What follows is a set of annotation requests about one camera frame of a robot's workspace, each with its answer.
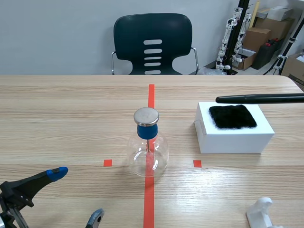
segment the black sponge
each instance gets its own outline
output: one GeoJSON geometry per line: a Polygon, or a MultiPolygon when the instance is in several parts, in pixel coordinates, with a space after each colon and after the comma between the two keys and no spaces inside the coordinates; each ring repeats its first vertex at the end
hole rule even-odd
{"type": "Polygon", "coordinates": [[[257,123],[243,105],[213,106],[209,113],[218,128],[253,128],[257,123]]]}

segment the chair leg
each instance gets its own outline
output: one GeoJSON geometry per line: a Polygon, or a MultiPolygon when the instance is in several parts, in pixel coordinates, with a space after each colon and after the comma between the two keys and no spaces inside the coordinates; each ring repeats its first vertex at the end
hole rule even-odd
{"type": "Polygon", "coordinates": [[[115,73],[114,73],[114,58],[113,58],[115,53],[116,53],[116,51],[112,52],[112,54],[111,54],[111,56],[112,56],[112,75],[115,75],[115,73]]]}
{"type": "Polygon", "coordinates": [[[198,73],[199,71],[199,59],[198,59],[198,53],[196,52],[196,48],[191,47],[191,49],[194,50],[194,55],[195,55],[195,62],[196,62],[196,71],[195,71],[195,75],[198,73]]]}

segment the plastic bag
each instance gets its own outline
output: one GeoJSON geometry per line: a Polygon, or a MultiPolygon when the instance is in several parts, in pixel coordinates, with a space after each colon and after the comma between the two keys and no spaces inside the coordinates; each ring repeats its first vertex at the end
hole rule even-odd
{"type": "Polygon", "coordinates": [[[227,75],[227,73],[218,69],[213,70],[203,67],[199,69],[197,75],[227,75]]]}

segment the glass flask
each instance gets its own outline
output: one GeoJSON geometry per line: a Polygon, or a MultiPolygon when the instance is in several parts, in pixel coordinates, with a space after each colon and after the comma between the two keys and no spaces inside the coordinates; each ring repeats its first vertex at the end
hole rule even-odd
{"type": "Polygon", "coordinates": [[[128,142],[127,156],[130,169],[142,177],[160,176],[168,164],[168,143],[158,131],[158,120],[153,108],[140,108],[134,113],[137,132],[128,142]]]}

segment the blue stopper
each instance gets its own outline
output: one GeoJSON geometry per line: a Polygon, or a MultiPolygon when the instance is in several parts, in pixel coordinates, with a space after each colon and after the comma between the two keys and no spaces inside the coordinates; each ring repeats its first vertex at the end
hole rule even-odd
{"type": "Polygon", "coordinates": [[[155,136],[157,136],[157,124],[150,126],[150,127],[143,127],[140,125],[137,125],[137,134],[142,139],[152,139],[155,136]]]}
{"type": "Polygon", "coordinates": [[[55,182],[61,178],[63,178],[68,172],[67,167],[59,167],[54,170],[47,170],[47,176],[51,179],[51,181],[55,182]]]}

